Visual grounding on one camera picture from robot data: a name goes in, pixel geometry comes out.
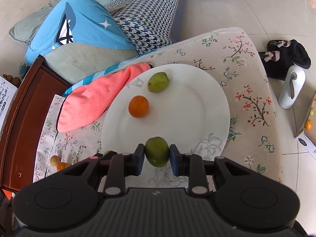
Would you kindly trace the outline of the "cardboard box on floor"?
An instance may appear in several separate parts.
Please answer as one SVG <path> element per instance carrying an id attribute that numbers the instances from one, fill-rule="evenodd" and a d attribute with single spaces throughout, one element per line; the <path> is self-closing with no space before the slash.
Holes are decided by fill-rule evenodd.
<path id="1" fill-rule="evenodd" d="M 316 122 L 315 122 L 315 96 L 313 97 L 303 124 L 295 136 L 295 140 L 300 143 L 303 148 L 316 158 Z"/>

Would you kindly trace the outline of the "pink towel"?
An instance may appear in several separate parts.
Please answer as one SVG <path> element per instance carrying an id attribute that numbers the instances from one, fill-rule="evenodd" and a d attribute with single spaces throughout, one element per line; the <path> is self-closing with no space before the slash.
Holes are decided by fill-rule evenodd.
<path id="1" fill-rule="evenodd" d="M 72 91 L 65 99 L 57 122 L 59 132 L 69 132 L 97 120 L 118 93 L 130 81 L 151 69 L 148 63 L 128 66 L 116 73 L 104 75 L 88 85 Z"/>

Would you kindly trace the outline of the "floral tablecloth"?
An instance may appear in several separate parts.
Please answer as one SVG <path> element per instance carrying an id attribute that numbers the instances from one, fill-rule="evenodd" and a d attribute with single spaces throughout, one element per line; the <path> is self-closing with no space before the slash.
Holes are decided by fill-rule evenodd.
<path id="1" fill-rule="evenodd" d="M 259 174 L 281 181 L 275 103 L 257 50 L 242 29 L 224 28 L 198 35 L 113 66 L 107 74 L 136 63 L 188 64 L 210 74 L 222 87 L 229 103 L 228 139 L 220 141 L 208 136 L 194 152 L 207 158 L 221 151 L 225 157 Z M 57 116 L 63 102 L 61 96 L 55 95 L 49 107 L 36 152 L 34 181 L 56 172 L 49 163 L 53 155 L 74 164 L 101 151 L 103 117 L 71 132 L 57 131 Z"/>

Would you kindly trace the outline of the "green jujube top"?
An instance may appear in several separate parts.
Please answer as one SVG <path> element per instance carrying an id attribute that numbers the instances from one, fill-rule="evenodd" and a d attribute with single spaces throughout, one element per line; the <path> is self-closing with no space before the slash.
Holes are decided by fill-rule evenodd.
<path id="1" fill-rule="evenodd" d="M 165 72 L 158 72 L 152 75 L 147 82 L 147 89 L 151 93 L 159 93 L 169 86 L 169 78 Z"/>

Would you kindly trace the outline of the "large green jujube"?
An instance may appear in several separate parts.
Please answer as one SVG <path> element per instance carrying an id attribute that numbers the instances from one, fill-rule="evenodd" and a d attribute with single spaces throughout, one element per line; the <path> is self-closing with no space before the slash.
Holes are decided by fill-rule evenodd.
<path id="1" fill-rule="evenodd" d="M 154 167 L 163 167 L 169 160 L 169 146 L 162 137 L 153 137 L 145 143 L 145 156 Z"/>

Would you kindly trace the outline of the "orange tangerine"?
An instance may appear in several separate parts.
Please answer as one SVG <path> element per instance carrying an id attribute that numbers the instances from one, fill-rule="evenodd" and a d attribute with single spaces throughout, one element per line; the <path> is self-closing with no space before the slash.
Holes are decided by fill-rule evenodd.
<path id="1" fill-rule="evenodd" d="M 132 117 L 142 118 L 148 113 L 149 107 L 148 100 L 144 96 L 137 95 L 130 100 L 128 111 Z"/>
<path id="2" fill-rule="evenodd" d="M 68 166 L 67 163 L 65 162 L 59 162 L 56 166 L 56 170 L 57 172 L 61 171 L 61 170 L 64 170 L 66 167 Z"/>

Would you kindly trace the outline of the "blue cushion cover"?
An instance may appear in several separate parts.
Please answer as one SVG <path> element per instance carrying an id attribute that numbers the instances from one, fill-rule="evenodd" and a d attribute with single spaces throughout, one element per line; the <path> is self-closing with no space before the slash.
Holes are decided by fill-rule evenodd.
<path id="1" fill-rule="evenodd" d="M 25 54 L 31 65 L 38 55 L 81 43 L 116 50 L 135 50 L 110 13 L 96 0 L 61 0 L 44 20 Z"/>

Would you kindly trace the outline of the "black slipper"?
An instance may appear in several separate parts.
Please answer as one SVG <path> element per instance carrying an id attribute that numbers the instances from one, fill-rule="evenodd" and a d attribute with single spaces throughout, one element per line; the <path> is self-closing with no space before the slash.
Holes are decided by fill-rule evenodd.
<path id="1" fill-rule="evenodd" d="M 289 41 L 271 40 L 267 43 L 267 50 L 279 51 L 280 53 L 284 52 L 295 65 L 304 69 L 309 69 L 311 67 L 311 58 L 304 46 L 295 39 Z"/>
<path id="2" fill-rule="evenodd" d="M 284 81 L 293 62 L 285 52 L 266 51 L 259 52 L 260 59 L 266 75 L 272 79 Z"/>

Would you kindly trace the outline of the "black slipper far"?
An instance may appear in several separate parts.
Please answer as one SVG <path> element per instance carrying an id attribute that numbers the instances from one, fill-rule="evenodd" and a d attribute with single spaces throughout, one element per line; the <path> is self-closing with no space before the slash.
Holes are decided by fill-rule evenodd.
<path id="1" fill-rule="evenodd" d="M 271 40 L 267 43 L 267 50 L 279 51 L 280 53 L 284 52 L 295 65 L 304 69 L 309 69 L 311 67 L 311 58 L 304 46 L 295 39 L 289 41 Z"/>

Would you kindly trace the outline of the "white dispenser bottle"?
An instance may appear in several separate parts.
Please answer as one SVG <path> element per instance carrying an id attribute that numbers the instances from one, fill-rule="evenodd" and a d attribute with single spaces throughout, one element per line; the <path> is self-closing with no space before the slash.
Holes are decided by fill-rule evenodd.
<path id="1" fill-rule="evenodd" d="M 304 86 L 305 79 L 305 71 L 300 66 L 293 65 L 289 68 L 281 94 L 278 98 L 278 103 L 281 108 L 287 110 L 293 106 Z"/>

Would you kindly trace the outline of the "white floral plate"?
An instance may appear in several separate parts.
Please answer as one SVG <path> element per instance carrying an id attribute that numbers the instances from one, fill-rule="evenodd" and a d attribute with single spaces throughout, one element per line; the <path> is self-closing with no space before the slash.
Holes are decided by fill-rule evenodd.
<path id="1" fill-rule="evenodd" d="M 148 80 L 165 72 L 169 86 L 159 93 L 147 89 Z M 130 100 L 144 96 L 148 113 L 134 118 Z M 228 139 L 230 111 L 226 95 L 207 72 L 185 64 L 154 67 L 133 79 L 113 100 L 102 129 L 102 152 L 132 153 L 138 144 L 160 136 L 181 153 L 194 153 L 212 161 Z"/>

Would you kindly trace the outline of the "brown longan top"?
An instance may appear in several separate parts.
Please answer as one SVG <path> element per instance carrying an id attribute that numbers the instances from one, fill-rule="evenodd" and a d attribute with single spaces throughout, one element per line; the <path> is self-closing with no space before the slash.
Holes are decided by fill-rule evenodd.
<path id="1" fill-rule="evenodd" d="M 60 163 L 60 158 L 57 155 L 53 155 L 51 156 L 49 162 L 51 166 L 57 167 L 57 165 Z"/>

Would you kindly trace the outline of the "black slipper near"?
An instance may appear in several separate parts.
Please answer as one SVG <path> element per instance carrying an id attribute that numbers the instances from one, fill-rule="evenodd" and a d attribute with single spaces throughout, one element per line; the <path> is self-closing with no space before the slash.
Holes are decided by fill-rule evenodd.
<path id="1" fill-rule="evenodd" d="M 260 59 L 266 75 L 272 79 L 284 81 L 293 62 L 285 52 L 266 51 L 259 52 Z"/>

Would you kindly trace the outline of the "white milk carton box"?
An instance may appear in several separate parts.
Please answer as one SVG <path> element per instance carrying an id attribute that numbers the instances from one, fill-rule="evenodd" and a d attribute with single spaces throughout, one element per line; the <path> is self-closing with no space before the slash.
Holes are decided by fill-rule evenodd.
<path id="1" fill-rule="evenodd" d="M 9 83 L 1 76 L 0 85 L 0 130 L 2 130 L 7 113 L 13 98 L 17 92 L 17 87 Z"/>

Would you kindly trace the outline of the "dark wooden cabinet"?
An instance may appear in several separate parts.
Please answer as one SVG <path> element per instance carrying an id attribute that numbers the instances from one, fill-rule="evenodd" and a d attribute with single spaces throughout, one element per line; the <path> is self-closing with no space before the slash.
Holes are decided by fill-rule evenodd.
<path id="1" fill-rule="evenodd" d="M 1 131 L 1 188 L 16 193 L 33 182 L 36 150 L 55 95 L 70 83 L 38 56 L 25 75 Z"/>

